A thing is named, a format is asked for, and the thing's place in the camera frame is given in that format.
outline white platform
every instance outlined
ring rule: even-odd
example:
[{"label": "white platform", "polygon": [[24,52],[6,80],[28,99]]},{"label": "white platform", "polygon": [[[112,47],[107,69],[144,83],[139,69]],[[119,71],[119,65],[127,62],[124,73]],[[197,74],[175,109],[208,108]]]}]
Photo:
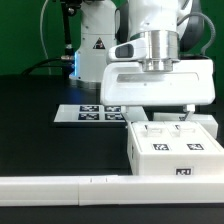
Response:
[{"label": "white platform", "polygon": [[0,206],[224,203],[220,176],[1,177]]},{"label": "white platform", "polygon": [[134,175],[222,175],[224,149],[196,122],[129,123]]},{"label": "white platform", "polygon": [[121,107],[60,105],[54,122],[125,122]]}]

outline blue light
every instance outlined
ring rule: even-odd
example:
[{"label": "blue light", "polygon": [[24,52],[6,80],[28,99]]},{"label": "blue light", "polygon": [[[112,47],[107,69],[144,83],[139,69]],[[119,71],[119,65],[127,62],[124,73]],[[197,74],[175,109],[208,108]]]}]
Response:
[{"label": "blue light", "polygon": [[77,64],[78,64],[78,55],[77,55],[77,53],[75,53],[75,54],[74,54],[74,72],[73,72],[73,75],[74,75],[75,77],[78,76],[78,72],[77,72],[77,70],[78,70],[78,66],[77,66]]}]

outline white block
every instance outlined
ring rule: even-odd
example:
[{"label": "white block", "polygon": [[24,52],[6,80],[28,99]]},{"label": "white block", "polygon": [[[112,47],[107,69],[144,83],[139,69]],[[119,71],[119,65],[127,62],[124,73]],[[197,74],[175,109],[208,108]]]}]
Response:
[{"label": "white block", "polygon": [[0,206],[78,205],[79,177],[1,177]]},{"label": "white block", "polygon": [[[154,121],[179,121],[180,117],[184,117],[185,114],[177,113],[154,113]],[[199,122],[210,135],[216,139],[218,133],[218,123],[212,115],[193,114],[190,121]]]},{"label": "white block", "polygon": [[224,175],[224,149],[195,122],[129,123],[134,175]]},{"label": "white block", "polygon": [[223,176],[117,176],[96,179],[81,181],[81,206],[224,201]]}]

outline black square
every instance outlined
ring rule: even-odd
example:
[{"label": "black square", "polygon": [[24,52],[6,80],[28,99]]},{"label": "black square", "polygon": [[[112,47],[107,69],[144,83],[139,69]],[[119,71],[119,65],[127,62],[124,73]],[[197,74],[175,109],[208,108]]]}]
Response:
[{"label": "black square", "polygon": [[156,151],[169,151],[170,148],[167,144],[153,144]]},{"label": "black square", "polygon": [[192,169],[191,168],[182,168],[182,169],[176,169],[176,175],[179,176],[189,176],[192,175]]},{"label": "black square", "polygon": [[114,113],[116,113],[116,112],[121,112],[121,107],[110,107],[110,106],[107,106],[107,107],[104,108],[104,110],[106,112],[114,112]]},{"label": "black square", "polygon": [[99,114],[96,113],[90,113],[90,114],[85,114],[85,113],[81,113],[79,114],[79,120],[81,121],[98,121],[99,120]]},{"label": "black square", "polygon": [[110,121],[118,121],[118,120],[124,120],[123,116],[121,114],[105,114],[105,120]]},{"label": "black square", "polygon": [[190,150],[204,150],[201,144],[187,144]]},{"label": "black square", "polygon": [[80,106],[80,111],[81,112],[99,112],[99,106]]}]

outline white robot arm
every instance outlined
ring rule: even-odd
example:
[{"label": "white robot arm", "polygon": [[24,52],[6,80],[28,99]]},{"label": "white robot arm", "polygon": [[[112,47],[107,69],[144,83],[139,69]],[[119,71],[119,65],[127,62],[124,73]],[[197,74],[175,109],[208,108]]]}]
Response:
[{"label": "white robot arm", "polygon": [[108,49],[116,45],[114,13],[111,0],[86,0],[81,5],[81,45],[75,53],[74,73],[70,79],[78,87],[98,89],[102,80]]},{"label": "white robot arm", "polygon": [[184,38],[189,16],[183,17],[191,13],[193,3],[194,0],[128,1],[131,41],[109,50],[108,61],[113,63],[103,76],[103,104],[185,106],[214,100],[213,62],[204,57],[179,57],[180,39]]}]

